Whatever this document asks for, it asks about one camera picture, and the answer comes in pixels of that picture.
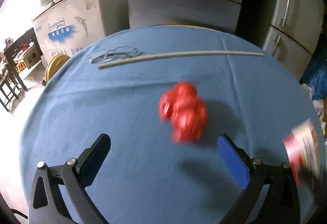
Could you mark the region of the orange red medicine box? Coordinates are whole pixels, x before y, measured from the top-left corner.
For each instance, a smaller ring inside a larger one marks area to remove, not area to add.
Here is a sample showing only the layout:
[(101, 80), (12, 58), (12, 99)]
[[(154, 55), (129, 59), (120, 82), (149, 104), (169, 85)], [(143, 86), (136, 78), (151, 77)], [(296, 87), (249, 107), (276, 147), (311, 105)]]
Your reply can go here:
[(318, 137), (311, 119), (293, 128), (283, 139), (288, 163), (297, 185), (304, 181), (302, 173), (309, 172), (320, 178), (320, 153)]

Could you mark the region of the blue plastic bag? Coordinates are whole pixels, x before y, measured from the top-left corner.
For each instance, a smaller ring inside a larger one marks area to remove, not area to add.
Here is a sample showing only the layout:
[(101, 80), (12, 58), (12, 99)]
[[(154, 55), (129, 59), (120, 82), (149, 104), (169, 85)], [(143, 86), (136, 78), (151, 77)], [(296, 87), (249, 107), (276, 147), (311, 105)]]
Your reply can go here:
[(312, 89), (313, 100), (326, 97), (326, 60), (312, 60), (301, 77), (301, 82)]

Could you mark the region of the crumpled red plastic bag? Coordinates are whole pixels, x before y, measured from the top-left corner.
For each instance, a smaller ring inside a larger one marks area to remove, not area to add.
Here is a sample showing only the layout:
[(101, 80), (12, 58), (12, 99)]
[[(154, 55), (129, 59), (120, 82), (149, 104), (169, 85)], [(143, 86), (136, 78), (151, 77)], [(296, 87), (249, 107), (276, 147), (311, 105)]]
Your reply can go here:
[(178, 82), (159, 100), (161, 121), (169, 120), (173, 129), (172, 140), (176, 143), (196, 142), (208, 126), (206, 104), (197, 94), (195, 85)]

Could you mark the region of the round wooden stool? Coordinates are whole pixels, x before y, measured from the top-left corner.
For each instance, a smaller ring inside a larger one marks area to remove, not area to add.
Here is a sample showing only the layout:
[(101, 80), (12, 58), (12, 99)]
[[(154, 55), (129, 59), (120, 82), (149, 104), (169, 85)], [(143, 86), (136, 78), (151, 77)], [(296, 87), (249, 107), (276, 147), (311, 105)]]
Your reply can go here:
[(47, 84), (49, 80), (60, 70), (60, 68), (70, 59), (70, 56), (65, 54), (59, 54), (52, 58), (49, 62), (45, 71), (45, 83)]

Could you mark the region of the long grey stick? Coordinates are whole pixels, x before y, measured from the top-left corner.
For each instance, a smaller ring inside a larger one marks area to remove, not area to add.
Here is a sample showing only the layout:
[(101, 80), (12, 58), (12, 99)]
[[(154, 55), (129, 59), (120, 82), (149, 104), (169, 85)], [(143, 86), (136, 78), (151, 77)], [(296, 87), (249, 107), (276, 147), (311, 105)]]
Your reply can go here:
[(98, 69), (106, 69), (119, 65), (133, 64), (143, 61), (161, 60), (161, 59), (171, 59), (171, 58), (183, 58), (191, 56), (265, 56), (260, 52), (246, 52), (246, 51), (226, 51), (226, 50), (205, 50), (205, 51), (181, 51), (181, 52), (166, 52), (160, 54), (143, 55), (134, 58), (126, 58), (118, 61), (110, 61), (100, 64)]

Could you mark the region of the white chest freezer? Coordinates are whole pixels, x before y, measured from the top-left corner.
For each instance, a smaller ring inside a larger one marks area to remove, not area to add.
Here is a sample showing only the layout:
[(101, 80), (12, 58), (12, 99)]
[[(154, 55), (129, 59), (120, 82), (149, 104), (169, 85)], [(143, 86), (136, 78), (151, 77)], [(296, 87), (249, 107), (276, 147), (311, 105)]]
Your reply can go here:
[(73, 56), (96, 41), (129, 29), (128, 0), (54, 0), (32, 20), (47, 62)]

